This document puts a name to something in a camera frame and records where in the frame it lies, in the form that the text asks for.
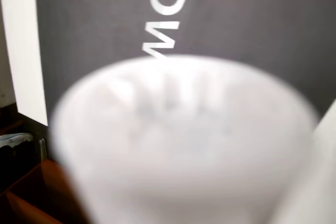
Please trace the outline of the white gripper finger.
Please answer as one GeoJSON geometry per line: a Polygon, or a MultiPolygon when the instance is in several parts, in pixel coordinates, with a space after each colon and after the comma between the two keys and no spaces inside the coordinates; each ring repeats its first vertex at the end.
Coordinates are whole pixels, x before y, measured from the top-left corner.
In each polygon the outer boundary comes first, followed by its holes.
{"type": "Polygon", "coordinates": [[[309,169],[277,209],[273,223],[335,223],[335,103],[314,132],[309,169]]]}

